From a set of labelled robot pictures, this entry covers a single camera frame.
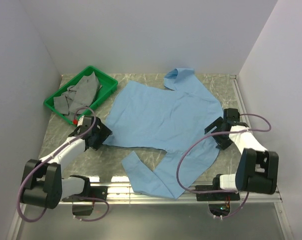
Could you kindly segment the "light blue long sleeve shirt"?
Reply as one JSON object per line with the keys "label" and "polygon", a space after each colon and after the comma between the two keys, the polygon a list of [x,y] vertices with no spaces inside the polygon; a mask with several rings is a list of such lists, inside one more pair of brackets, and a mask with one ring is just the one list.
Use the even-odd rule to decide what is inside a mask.
{"label": "light blue long sleeve shirt", "polygon": [[106,119],[112,131],[104,144],[165,151],[154,170],[132,152],[122,166],[136,193],[177,199],[216,160],[219,149],[205,128],[223,115],[221,103],[191,68],[164,76],[164,89],[130,81]]}

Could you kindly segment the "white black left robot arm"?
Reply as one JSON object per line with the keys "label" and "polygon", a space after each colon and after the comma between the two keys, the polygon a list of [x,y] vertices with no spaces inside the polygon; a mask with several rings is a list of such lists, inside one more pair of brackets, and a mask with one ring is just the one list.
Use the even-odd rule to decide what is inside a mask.
{"label": "white black left robot arm", "polygon": [[98,117],[82,116],[61,146],[41,159],[27,161],[18,193],[19,202],[54,209],[61,199],[73,195],[80,201],[87,201],[92,195],[89,178],[72,175],[64,179],[62,172],[87,149],[98,150],[112,133]]}

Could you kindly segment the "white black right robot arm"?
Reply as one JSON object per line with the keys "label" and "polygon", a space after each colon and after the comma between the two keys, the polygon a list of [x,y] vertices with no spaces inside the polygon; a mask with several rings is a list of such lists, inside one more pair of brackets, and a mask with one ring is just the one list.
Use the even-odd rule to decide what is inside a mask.
{"label": "white black right robot arm", "polygon": [[253,132],[268,132],[268,129],[253,129],[241,121],[241,114],[236,108],[223,110],[223,116],[218,117],[204,130],[210,133],[219,150],[225,150],[235,144],[241,158],[233,174],[218,174],[213,179],[211,194],[217,200],[224,199],[229,191],[253,192],[272,195],[277,188],[279,155],[261,145]]}

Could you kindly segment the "grey long sleeve shirt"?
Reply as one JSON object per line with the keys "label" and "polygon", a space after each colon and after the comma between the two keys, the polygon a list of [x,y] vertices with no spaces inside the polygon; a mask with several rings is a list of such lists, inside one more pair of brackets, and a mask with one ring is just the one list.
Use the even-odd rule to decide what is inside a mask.
{"label": "grey long sleeve shirt", "polygon": [[67,119],[73,121],[76,111],[83,107],[89,107],[95,100],[102,87],[98,77],[93,72],[89,76],[83,76],[76,85],[71,85],[61,96],[53,98],[54,108]]}

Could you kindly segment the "green plastic bin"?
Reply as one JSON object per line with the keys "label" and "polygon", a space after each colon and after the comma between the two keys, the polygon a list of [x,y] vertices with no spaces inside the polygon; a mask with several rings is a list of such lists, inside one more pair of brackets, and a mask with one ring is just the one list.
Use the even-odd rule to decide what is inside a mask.
{"label": "green plastic bin", "polygon": [[82,77],[87,77],[92,73],[95,73],[95,76],[101,84],[101,88],[98,90],[93,99],[92,104],[89,106],[92,110],[95,111],[103,102],[106,101],[109,96],[111,96],[117,90],[118,81],[91,65],[87,66],[75,77],[73,77],[71,80],[62,85],[58,91],[56,91],[46,100],[44,100],[43,105],[50,109],[53,113],[57,114],[63,120],[65,120],[69,125],[73,125],[73,117],[67,117],[63,115],[60,111],[56,110],[54,106],[54,98],[61,96],[62,93],[67,91],[68,87],[75,86],[81,80]]}

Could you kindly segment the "aluminium side rail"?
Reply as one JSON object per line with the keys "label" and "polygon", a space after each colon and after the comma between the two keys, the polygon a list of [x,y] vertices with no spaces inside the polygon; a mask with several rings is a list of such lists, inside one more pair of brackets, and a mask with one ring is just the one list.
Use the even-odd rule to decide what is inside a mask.
{"label": "aluminium side rail", "polygon": [[237,82],[237,75],[230,75],[230,80],[232,82],[232,87],[233,87],[233,90],[234,90],[234,93],[235,93],[235,98],[236,98],[236,101],[237,101],[237,104],[238,104],[238,109],[239,109],[239,112],[241,114],[246,114],[247,111],[246,111],[246,107],[245,107],[245,104],[244,104],[244,101],[243,101],[243,98],[242,98],[242,95],[241,95],[241,92],[240,92],[240,88],[239,88],[239,85],[238,85],[238,82]]}

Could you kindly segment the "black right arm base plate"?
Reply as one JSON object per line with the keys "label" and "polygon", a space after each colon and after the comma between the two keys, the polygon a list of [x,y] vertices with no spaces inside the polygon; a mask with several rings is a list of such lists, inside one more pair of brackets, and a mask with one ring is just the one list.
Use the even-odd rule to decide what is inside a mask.
{"label": "black right arm base plate", "polygon": [[210,193],[197,193],[196,200],[198,202],[218,202],[218,201],[239,201],[240,194],[235,192],[227,192],[213,185],[196,185],[193,189],[198,192],[209,192],[209,191],[217,191]]}

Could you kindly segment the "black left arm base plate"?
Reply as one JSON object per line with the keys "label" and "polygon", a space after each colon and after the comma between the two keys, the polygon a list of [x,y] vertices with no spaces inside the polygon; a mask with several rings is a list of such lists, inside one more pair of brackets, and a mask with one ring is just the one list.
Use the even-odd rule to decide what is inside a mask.
{"label": "black left arm base plate", "polygon": [[63,198],[61,201],[62,202],[90,202],[90,200],[86,198],[102,199],[106,201],[107,194],[108,194],[107,186],[97,185],[97,186],[91,186],[89,192],[86,193],[84,196],[80,196],[78,194],[76,196],[69,196]]}

